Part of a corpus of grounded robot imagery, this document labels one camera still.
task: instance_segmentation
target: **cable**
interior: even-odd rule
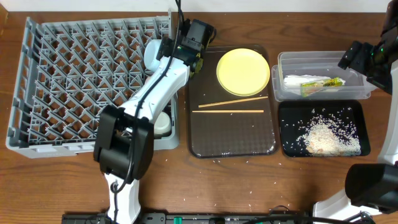
[[[178,6],[178,18],[180,18],[180,16],[183,18],[182,15],[182,11],[181,11],[181,0],[175,0],[175,2],[177,3]],[[142,104],[144,103],[145,99],[147,98],[147,96],[149,95],[149,93],[155,88],[155,86],[161,81],[161,79],[163,77],[166,76],[170,65],[172,63],[172,60],[174,58],[174,52],[177,49],[177,43],[178,43],[178,31],[180,29],[180,19],[177,22],[177,33],[176,33],[176,37],[174,40],[174,46],[173,46],[173,51],[170,55],[170,59],[167,62],[166,68],[163,71],[163,73],[160,75],[160,77],[154,82],[154,84],[152,86],[149,87],[149,89],[144,93],[144,95],[142,96],[141,100],[138,101],[137,104],[137,109],[136,109],[136,113],[134,115],[135,119],[138,119],[138,115],[139,115],[139,110],[142,108]],[[114,217],[113,217],[113,223],[116,223],[116,218],[118,215],[118,193],[120,193],[120,191],[123,190],[123,188],[126,186],[127,184],[127,179],[128,177],[131,176],[131,172],[132,172],[132,168],[134,165],[134,147],[135,147],[135,139],[136,139],[136,135],[137,135],[137,128],[138,128],[138,124],[137,122],[134,123],[134,127],[132,129],[132,136],[131,136],[131,144],[130,144],[130,148],[129,148],[129,152],[130,152],[130,158],[129,158],[129,168],[127,170],[127,175],[126,178],[123,180],[123,183],[120,185],[120,188],[118,188],[118,183],[115,181],[111,184],[110,190],[111,192],[114,194]]]
[[[184,23],[185,18],[184,18],[184,13],[182,13],[182,10],[181,10],[181,0],[175,0],[175,3],[177,4],[177,7],[178,7],[178,20],[180,20],[180,16],[181,16],[182,23]]]
[[[214,28],[214,34],[213,34],[213,37],[209,40],[209,44],[211,44],[212,41],[213,41],[214,39],[216,39],[216,36],[217,36],[217,29]]]
[[[274,213],[275,209],[277,209],[277,208],[286,208],[287,211],[290,211],[285,205],[278,205],[278,206],[275,206],[273,209],[271,209],[271,211],[269,212],[268,215],[272,215]]]
[[[290,211],[285,205],[278,205],[278,206],[275,206],[273,209],[271,209],[271,211],[269,212],[268,216],[271,216],[274,213],[275,209],[277,209],[277,208],[286,208],[287,211]]]
[[[347,221],[341,220],[332,220],[329,218],[320,218],[320,217],[304,217],[300,215],[291,215],[291,216],[273,216],[273,217],[265,217],[265,218],[257,218],[255,220],[250,220],[243,224],[257,224],[257,223],[265,223],[265,222],[273,222],[273,221],[287,221],[292,220],[296,222],[320,222],[320,223],[331,223],[331,224],[352,224]]]

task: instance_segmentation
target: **wooden chopstick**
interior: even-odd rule
[[[218,106],[218,105],[225,105],[225,104],[230,104],[230,103],[240,103],[240,102],[246,102],[246,101],[252,101],[252,100],[261,100],[261,99],[266,99],[268,96],[261,96],[261,97],[254,97],[254,98],[248,98],[248,99],[242,99],[242,100],[231,100],[231,101],[224,101],[224,102],[218,102],[218,103],[208,103],[205,105],[199,105],[199,108],[204,108],[208,106]]]
[[[263,113],[264,110],[208,110],[192,111],[192,113]]]

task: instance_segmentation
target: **gray dish rack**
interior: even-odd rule
[[[141,88],[151,74],[146,45],[173,33],[170,12],[43,24],[27,18],[7,148],[29,158],[93,151],[103,108],[120,106]],[[172,133],[156,139],[155,150],[179,144],[177,94],[168,106]]]

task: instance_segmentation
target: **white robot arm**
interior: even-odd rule
[[[140,213],[139,179],[152,160],[154,123],[190,75],[201,69],[201,55],[215,34],[212,26],[187,19],[175,41],[164,38],[149,42],[144,62],[154,72],[151,79],[119,108],[107,106],[101,113],[94,160],[109,185],[107,216],[113,222],[131,224]],[[132,138],[119,134],[123,131]]]
[[[346,220],[360,212],[392,213],[398,207],[398,0],[387,16],[376,46],[354,42],[339,67],[350,67],[367,81],[392,94],[386,138],[378,164],[355,164],[348,171],[345,189],[313,206],[313,216]]]
[[[141,100],[143,93],[145,93],[151,85],[153,85],[169,62],[170,57],[163,57],[160,60],[159,68],[151,76],[152,78],[146,83],[129,101],[121,105],[125,108],[124,112],[126,114],[134,116],[137,110],[138,101]],[[184,62],[180,59],[173,58],[170,68],[162,81],[154,87],[154,89],[149,93],[145,99],[144,104],[139,113],[139,118],[148,118],[150,123],[155,123],[156,118],[159,116],[160,112],[165,108],[166,104],[171,100],[171,97],[183,87],[189,79],[190,67],[184,65]],[[105,174],[106,181],[108,182],[109,189],[111,184],[115,181],[118,185],[123,182],[122,178],[117,177],[114,174]],[[126,184],[126,186],[117,194],[118,202],[118,223],[133,223],[139,212],[141,211],[141,206],[138,201],[138,189],[139,180],[133,180],[131,184]],[[114,220],[114,194],[109,191],[110,198],[110,208],[107,212],[108,217]]]

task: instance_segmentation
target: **black cable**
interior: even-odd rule
[[[209,40],[209,44],[211,44],[212,41],[213,41],[214,39],[216,39],[216,36],[217,36],[217,29],[214,28],[214,34],[213,34],[213,37]]]
[[[175,0],[175,2],[177,3],[177,6],[178,6],[178,18],[180,18],[180,12],[182,13],[182,11],[181,11],[181,0],[179,0],[178,2],[177,2],[177,0]],[[163,71],[163,73],[160,75],[160,77],[155,81],[155,83],[152,86],[150,86],[149,89],[144,93],[144,95],[142,96],[141,100],[138,101],[136,113],[134,115],[135,119],[138,119],[139,110],[142,108],[142,104],[144,103],[144,101],[147,98],[147,96],[149,95],[149,93],[155,88],[155,86],[161,81],[161,79],[166,76],[166,74],[167,74],[167,72],[168,72],[168,70],[170,68],[172,60],[174,58],[174,52],[177,49],[178,30],[179,29],[180,29],[180,19],[177,22],[177,33],[176,33],[175,40],[174,40],[173,51],[172,51],[172,53],[170,55],[169,61],[167,62],[166,68]],[[131,176],[132,168],[133,168],[133,165],[134,165],[134,162],[133,162],[134,161],[134,147],[135,147],[135,139],[136,139],[137,128],[138,128],[138,125],[137,125],[137,122],[135,122],[134,123],[134,127],[132,129],[132,136],[131,136],[131,142],[132,143],[130,144],[130,148],[129,148],[129,152],[130,152],[129,168],[127,170],[126,178],[123,180],[123,183],[120,185],[120,188],[118,188],[118,184],[117,184],[116,181],[113,182],[111,184],[111,187],[110,187],[111,192],[114,194],[114,206],[115,206],[114,217],[113,217],[113,222],[114,223],[116,223],[116,217],[118,215],[118,205],[117,205],[118,204],[118,201],[117,201],[118,193],[120,191],[122,191],[123,188],[126,186],[127,179],[128,179],[128,177]]]
[[[273,209],[271,209],[271,211],[269,212],[268,216],[272,215],[274,213],[275,209],[277,209],[277,208],[286,208],[287,211],[290,211],[285,205],[278,205],[278,206],[275,206]]]
[[[182,13],[182,10],[181,10],[181,0],[175,0],[175,3],[177,4],[177,7],[178,7],[178,20],[180,20],[180,16],[181,16],[182,23],[184,23],[185,18],[184,18],[184,13]]]
[[[304,217],[301,215],[289,215],[289,216],[273,216],[273,217],[264,217],[264,218],[257,218],[255,220],[250,220],[243,224],[257,224],[257,223],[265,223],[265,222],[273,222],[273,221],[286,221],[292,220],[296,222],[320,222],[320,223],[329,223],[329,224],[352,224],[347,221],[341,220],[332,220],[329,218],[320,218],[320,217]]]

